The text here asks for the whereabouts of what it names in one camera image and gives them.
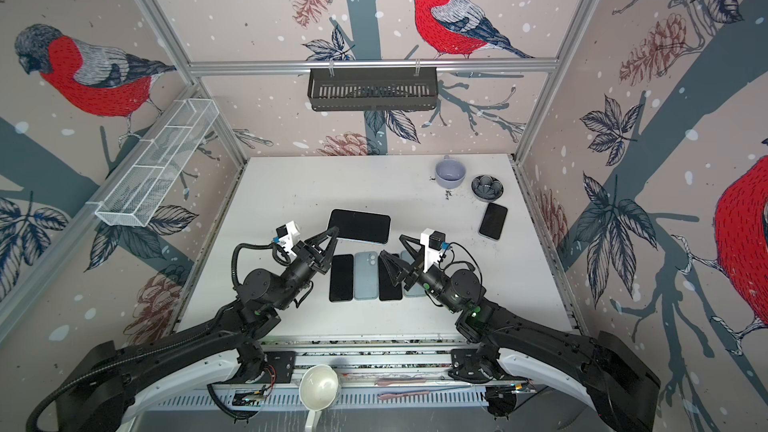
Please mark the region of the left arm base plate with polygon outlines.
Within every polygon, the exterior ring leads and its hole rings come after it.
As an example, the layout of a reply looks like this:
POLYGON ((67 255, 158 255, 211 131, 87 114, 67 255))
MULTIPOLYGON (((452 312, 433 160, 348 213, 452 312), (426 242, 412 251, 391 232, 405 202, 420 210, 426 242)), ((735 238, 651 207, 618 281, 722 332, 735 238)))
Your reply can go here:
POLYGON ((287 384, 292 380, 296 363, 295 351, 267 351, 246 358, 230 384, 287 384))

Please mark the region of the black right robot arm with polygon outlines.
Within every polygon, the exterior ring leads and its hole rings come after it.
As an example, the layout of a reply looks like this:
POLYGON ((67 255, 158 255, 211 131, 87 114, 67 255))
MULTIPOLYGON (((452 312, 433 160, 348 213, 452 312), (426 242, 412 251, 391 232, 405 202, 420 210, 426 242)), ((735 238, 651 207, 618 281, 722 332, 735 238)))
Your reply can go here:
POLYGON ((475 259, 444 259, 454 246, 444 238, 437 231, 425 242, 403 235, 410 258, 383 251, 379 262, 394 285, 419 287, 456 314, 457 331, 476 348, 454 358, 452 379, 530 379, 583 402, 614 431, 653 429, 659 378, 621 339, 609 332, 590 337, 558 331, 514 314, 486 298, 475 259))

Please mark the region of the white phone case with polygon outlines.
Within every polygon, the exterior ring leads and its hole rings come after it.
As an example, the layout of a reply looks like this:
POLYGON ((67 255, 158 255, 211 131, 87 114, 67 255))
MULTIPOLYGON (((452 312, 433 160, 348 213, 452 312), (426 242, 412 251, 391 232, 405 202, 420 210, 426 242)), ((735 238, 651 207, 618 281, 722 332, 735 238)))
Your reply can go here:
MULTIPOLYGON (((407 250, 400 252, 400 258, 408 263, 412 263, 414 261, 413 256, 407 250)), ((408 298, 418 298, 425 297, 426 291, 421 285, 415 283, 409 290, 403 289, 403 294, 408 298)))

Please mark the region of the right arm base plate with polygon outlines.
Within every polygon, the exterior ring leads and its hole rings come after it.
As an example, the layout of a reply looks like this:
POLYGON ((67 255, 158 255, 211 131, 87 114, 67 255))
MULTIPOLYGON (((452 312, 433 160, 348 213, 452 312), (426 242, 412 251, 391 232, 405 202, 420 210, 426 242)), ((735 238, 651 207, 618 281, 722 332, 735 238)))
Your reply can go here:
POLYGON ((453 380, 470 384, 486 384, 492 381, 530 382, 527 378, 504 372, 496 360, 478 349, 452 349, 450 355, 451 367, 447 374, 453 380))

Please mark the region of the light blue phone case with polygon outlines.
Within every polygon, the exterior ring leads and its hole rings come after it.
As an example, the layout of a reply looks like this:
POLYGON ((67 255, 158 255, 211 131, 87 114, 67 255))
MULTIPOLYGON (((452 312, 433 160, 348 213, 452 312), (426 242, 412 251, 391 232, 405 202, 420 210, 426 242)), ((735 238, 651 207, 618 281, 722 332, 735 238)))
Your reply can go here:
POLYGON ((378 297, 378 255, 359 252, 354 255, 353 296, 355 300, 373 300, 378 297))

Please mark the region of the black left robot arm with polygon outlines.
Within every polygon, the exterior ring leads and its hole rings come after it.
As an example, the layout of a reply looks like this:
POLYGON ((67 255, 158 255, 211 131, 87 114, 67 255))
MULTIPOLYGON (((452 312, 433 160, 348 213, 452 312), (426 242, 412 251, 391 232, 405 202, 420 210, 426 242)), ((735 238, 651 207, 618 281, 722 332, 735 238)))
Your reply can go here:
POLYGON ((53 407, 61 431, 117 431, 146 409, 191 388, 259 378, 268 365, 261 340, 279 311, 301 303, 316 274, 327 273, 338 244, 331 227, 298 241, 238 244, 231 258, 232 302, 197 326, 139 346, 92 348, 70 376, 41 400, 25 428, 53 407))

